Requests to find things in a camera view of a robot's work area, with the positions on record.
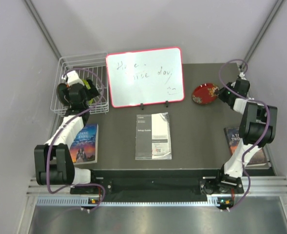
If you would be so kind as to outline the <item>lime green plate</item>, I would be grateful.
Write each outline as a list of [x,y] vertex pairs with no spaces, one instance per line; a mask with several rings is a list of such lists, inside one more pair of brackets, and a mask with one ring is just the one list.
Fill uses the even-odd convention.
[[99,95],[97,88],[94,86],[91,79],[83,80],[84,85],[86,86],[87,100],[88,104],[91,105],[93,103],[93,98]]

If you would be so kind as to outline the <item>red floral plate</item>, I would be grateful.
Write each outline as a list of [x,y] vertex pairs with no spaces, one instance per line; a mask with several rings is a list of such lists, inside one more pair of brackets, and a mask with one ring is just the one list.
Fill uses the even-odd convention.
[[212,103],[218,98],[219,87],[213,83],[204,83],[197,86],[192,93],[192,100],[200,105]]

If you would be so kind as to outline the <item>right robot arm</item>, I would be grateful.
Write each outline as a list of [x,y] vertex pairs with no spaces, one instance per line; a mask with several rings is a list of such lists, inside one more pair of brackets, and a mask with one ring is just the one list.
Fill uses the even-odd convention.
[[221,193],[238,186],[246,165],[275,138],[278,108],[247,98],[249,88],[248,80],[238,78],[236,82],[229,82],[218,91],[220,100],[242,114],[238,146],[215,180],[215,188]]

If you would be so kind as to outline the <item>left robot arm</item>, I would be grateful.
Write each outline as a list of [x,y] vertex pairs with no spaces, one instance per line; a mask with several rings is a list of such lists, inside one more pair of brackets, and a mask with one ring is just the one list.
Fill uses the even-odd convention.
[[55,134],[44,144],[34,149],[36,180],[39,185],[75,185],[87,193],[97,190],[98,182],[88,169],[74,166],[70,147],[77,134],[86,125],[90,113],[89,101],[99,96],[90,79],[72,85],[61,83],[57,86],[57,97],[67,107],[63,123]]

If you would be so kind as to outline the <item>dark paperback book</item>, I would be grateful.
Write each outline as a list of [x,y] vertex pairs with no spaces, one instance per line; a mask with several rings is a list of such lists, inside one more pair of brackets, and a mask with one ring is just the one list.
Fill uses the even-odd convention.
[[[230,154],[233,155],[239,144],[239,127],[226,127],[224,128],[225,137],[228,143]],[[262,168],[268,169],[271,167],[270,161],[267,159],[263,149],[259,150],[253,158],[249,161],[248,168]]]

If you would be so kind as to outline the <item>Jane Eyre paperback book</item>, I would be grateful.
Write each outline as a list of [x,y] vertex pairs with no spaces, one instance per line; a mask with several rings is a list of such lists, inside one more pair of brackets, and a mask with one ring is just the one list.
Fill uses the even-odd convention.
[[74,164],[97,163],[98,124],[86,124],[70,147]]

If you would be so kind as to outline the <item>red framed whiteboard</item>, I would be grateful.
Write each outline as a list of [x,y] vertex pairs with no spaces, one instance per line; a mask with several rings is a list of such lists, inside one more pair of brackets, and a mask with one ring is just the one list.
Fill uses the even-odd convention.
[[178,47],[108,54],[106,67],[115,108],[185,98],[182,53]]

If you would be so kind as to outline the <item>setup guide booklet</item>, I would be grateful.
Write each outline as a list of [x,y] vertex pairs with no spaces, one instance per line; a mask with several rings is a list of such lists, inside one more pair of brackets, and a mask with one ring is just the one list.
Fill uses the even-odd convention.
[[172,159],[169,113],[136,116],[135,159]]

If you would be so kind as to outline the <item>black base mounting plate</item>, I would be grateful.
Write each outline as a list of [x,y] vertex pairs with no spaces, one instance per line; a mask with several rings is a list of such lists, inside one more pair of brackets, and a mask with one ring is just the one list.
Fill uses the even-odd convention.
[[92,170],[92,182],[101,183],[109,194],[141,191],[244,193],[241,178],[222,175],[220,169]]

